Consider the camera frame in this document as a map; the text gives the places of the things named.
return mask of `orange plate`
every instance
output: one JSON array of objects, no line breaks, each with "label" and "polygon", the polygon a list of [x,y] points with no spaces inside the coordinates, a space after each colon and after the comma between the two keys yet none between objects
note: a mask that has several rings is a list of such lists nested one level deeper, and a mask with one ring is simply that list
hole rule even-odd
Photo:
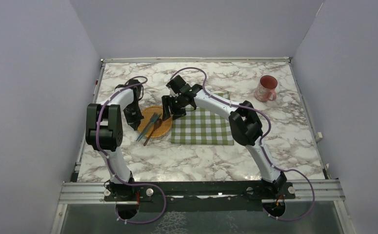
[{"label": "orange plate", "polygon": [[[146,109],[144,109],[141,112],[144,116],[144,119],[141,120],[140,126],[137,128],[137,130],[141,133],[143,129],[147,126],[148,122],[150,121],[151,116],[154,113],[161,114],[160,118],[163,117],[163,108],[161,106],[150,106]],[[167,132],[170,131],[172,128],[172,118],[169,118],[168,120],[164,121],[159,128],[157,128],[153,134],[151,135],[151,138],[158,138],[166,135]],[[153,127],[149,129],[149,131],[146,133],[145,137],[148,137],[153,130]]]}]

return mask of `mug handle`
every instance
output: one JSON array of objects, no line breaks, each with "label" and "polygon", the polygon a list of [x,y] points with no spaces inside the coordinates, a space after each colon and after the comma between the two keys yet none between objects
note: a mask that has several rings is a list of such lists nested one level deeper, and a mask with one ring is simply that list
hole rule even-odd
[{"label": "mug handle", "polygon": [[269,90],[267,101],[275,101],[277,99],[277,94],[275,93],[275,90]]}]

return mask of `utensil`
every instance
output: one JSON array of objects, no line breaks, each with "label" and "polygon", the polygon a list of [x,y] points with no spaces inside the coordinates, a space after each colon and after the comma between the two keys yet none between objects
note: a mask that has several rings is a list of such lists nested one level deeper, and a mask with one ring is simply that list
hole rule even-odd
[{"label": "utensil", "polygon": [[262,76],[255,91],[255,98],[259,101],[274,101],[277,98],[275,88],[278,85],[277,79],[273,76]]},{"label": "utensil", "polygon": [[161,126],[162,123],[163,123],[163,120],[161,120],[161,118],[159,118],[158,120],[156,120],[156,122],[154,123],[153,130],[151,131],[149,137],[146,139],[146,141],[145,141],[144,144],[143,144],[144,146],[147,145],[147,143],[149,142],[149,139],[150,139],[151,135],[153,134],[153,132],[154,132],[157,128],[159,128],[159,127]]},{"label": "utensil", "polygon": [[140,141],[144,135],[146,135],[146,133],[149,131],[149,129],[151,128],[151,126],[153,126],[153,124],[156,122],[156,120],[161,116],[161,114],[157,114],[157,113],[153,113],[153,115],[151,116],[150,118],[150,121],[148,122],[148,124],[146,125],[146,127],[143,129],[143,131],[140,133],[140,135],[137,137],[137,141]]}]

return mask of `floor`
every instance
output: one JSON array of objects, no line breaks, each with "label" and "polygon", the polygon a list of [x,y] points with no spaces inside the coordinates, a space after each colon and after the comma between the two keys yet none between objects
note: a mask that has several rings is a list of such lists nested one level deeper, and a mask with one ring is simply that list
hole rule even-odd
[{"label": "floor", "polygon": [[[106,64],[97,102],[108,98],[118,84],[137,75],[147,76],[144,97],[139,102],[144,109],[161,106],[161,96],[168,95],[166,83],[180,68],[194,66],[208,74],[206,88],[229,91],[231,100],[250,101],[271,119],[272,131],[266,143],[276,164],[284,169],[296,168],[310,179],[324,179],[319,156],[310,133],[306,114],[287,62],[159,62]],[[262,75],[278,80],[277,99],[262,103],[253,92]],[[181,76],[193,85],[201,84],[203,75],[183,71]],[[263,131],[267,123],[261,118]],[[143,147],[136,142],[138,132],[123,126],[122,152],[136,181],[222,181],[259,180],[260,173],[244,146],[176,145],[170,143],[170,133]],[[302,179],[296,173],[286,173],[288,179]],[[99,182],[109,179],[102,158],[86,145],[82,155],[78,182]]]}]

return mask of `red mug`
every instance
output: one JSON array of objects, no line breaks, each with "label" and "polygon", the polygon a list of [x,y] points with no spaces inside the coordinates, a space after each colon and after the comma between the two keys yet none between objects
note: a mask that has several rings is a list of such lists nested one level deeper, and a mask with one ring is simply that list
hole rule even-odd
[{"label": "red mug", "polygon": [[277,99],[277,94],[275,93],[275,88],[277,86],[278,81],[275,77],[268,75],[262,76],[255,91],[255,98],[263,102],[274,101]]}]

